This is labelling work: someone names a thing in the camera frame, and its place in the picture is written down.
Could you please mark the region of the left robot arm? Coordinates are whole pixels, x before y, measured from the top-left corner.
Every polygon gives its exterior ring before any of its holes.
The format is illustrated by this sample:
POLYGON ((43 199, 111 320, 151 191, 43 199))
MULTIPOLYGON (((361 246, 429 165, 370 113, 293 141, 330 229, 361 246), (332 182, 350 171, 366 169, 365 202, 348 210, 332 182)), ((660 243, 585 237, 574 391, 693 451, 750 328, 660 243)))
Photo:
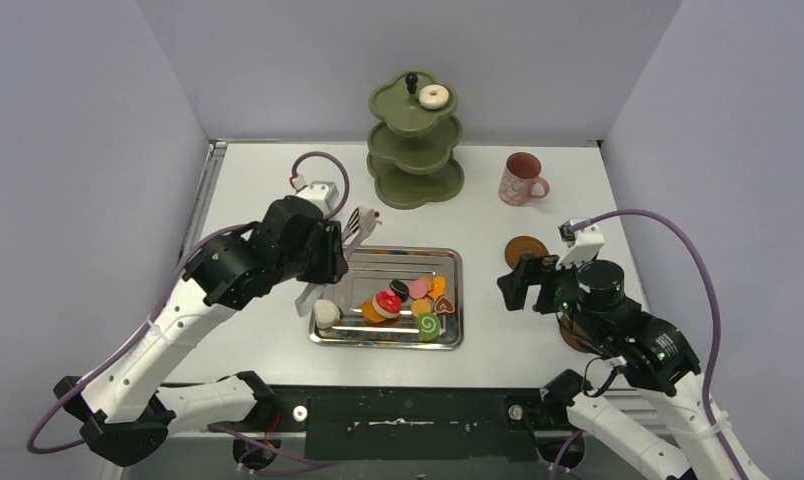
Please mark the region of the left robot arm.
POLYGON ((276 200, 261 221, 202 240, 132 337, 89 374, 63 378, 55 395, 79 420, 82 443, 120 467, 179 433, 212 425, 261 429, 275 404, 257 373, 183 387, 167 386, 166 378, 208 334, 276 285, 334 284, 347 270, 338 221, 308 200, 276 200))

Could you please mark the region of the metal serving tongs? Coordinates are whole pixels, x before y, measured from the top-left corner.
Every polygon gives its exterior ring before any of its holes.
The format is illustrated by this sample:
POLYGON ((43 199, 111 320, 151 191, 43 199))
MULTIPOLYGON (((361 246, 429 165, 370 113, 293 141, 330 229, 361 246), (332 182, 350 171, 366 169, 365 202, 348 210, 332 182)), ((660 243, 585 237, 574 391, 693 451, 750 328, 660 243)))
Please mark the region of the metal serving tongs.
MULTIPOLYGON (((342 232, 343 256, 346 261, 350 259, 355 250, 366 240, 378 226, 374 223, 370 214, 375 209, 363 206, 357 207, 349 217, 347 224, 342 232)), ((300 296, 295 300, 294 305, 300 317, 308 316, 314 303, 320 298, 324 290, 323 285, 308 284, 300 296)))

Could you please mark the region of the pink macaron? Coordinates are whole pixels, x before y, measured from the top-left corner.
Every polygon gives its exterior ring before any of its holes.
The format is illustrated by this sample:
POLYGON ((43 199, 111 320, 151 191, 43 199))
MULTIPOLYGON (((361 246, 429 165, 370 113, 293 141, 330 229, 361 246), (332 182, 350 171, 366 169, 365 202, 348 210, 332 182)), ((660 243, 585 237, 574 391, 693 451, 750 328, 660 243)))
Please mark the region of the pink macaron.
POLYGON ((413 300, 425 298, 429 292, 426 290, 425 285, 422 283, 420 279, 412 281, 408 287, 410 290, 409 297, 413 300))

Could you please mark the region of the black sandwich cookie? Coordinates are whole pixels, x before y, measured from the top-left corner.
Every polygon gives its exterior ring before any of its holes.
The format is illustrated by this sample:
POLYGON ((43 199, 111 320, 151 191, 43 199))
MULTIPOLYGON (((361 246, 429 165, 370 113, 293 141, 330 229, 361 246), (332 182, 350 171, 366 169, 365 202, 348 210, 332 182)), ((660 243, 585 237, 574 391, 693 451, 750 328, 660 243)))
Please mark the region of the black sandwich cookie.
POLYGON ((394 279, 389 283, 389 289, 402 301, 405 301, 409 298, 410 290, 408 285, 398 279, 394 279))

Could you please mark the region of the white ring donut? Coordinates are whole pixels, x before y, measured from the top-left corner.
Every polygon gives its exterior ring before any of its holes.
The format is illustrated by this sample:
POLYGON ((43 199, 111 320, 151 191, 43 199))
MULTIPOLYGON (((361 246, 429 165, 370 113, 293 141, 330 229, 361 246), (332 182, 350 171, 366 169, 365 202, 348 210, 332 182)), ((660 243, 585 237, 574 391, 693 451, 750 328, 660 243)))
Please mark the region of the white ring donut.
POLYGON ((419 105, 429 111, 445 108, 451 100, 451 92, 440 84, 430 84, 422 87, 417 94, 419 105))

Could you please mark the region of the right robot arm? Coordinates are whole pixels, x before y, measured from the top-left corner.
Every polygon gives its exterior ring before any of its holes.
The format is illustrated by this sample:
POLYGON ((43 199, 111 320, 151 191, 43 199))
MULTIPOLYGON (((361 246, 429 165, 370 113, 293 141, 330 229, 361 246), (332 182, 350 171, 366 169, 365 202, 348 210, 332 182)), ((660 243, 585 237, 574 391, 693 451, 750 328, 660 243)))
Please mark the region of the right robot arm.
POLYGON ((668 443, 565 370, 541 390, 540 412, 555 427, 570 425, 608 447, 646 479, 763 479, 723 411, 704 394, 705 371, 684 335, 626 296, 622 268, 608 260, 560 268, 558 256, 525 255, 498 278, 510 311, 523 309, 531 286, 534 305, 556 317, 562 336, 606 361, 609 378, 623 377, 657 412, 674 441, 668 443))

